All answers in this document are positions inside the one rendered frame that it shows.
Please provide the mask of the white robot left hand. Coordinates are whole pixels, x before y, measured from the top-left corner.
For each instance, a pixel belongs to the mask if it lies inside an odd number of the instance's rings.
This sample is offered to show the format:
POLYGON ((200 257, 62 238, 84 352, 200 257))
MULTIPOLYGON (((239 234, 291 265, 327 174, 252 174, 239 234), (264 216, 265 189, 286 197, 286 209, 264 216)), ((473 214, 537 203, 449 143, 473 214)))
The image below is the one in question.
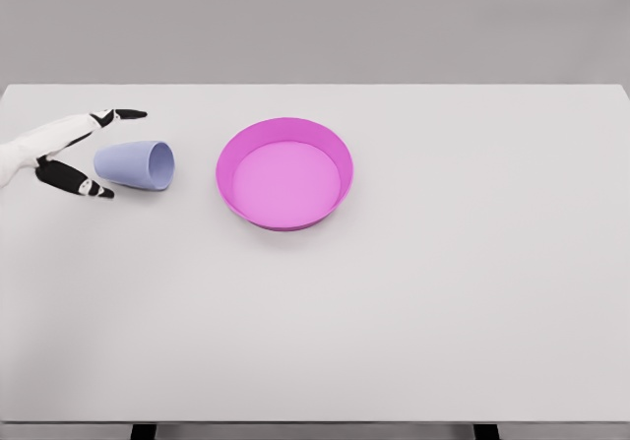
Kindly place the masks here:
POLYGON ((127 108, 74 114, 0 143, 0 189, 6 187, 18 171, 31 168, 40 182, 53 188, 74 195, 111 200, 115 197, 111 189, 101 186, 81 170, 55 157, 114 122, 144 119, 147 116, 146 111, 127 108))

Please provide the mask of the lavender plastic cup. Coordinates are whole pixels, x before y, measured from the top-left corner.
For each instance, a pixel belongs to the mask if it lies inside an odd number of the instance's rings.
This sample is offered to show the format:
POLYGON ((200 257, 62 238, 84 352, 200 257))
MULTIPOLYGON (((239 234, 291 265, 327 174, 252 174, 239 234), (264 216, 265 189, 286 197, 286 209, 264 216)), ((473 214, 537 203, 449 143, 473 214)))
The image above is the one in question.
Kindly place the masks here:
POLYGON ((162 191, 172 182, 175 160, 165 142, 129 142, 98 150, 94 170, 99 177, 116 184, 162 191))

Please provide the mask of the pink round plate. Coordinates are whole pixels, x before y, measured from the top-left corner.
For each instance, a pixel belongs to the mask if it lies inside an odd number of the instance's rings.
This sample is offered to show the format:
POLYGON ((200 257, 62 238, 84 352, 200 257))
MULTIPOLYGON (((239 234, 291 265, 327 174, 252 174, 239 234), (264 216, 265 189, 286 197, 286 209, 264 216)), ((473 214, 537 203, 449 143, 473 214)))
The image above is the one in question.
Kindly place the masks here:
POLYGON ((278 117, 254 123, 220 152, 217 187, 239 217, 275 231, 294 231, 325 219, 345 199, 354 165, 347 144, 308 119, 278 117))

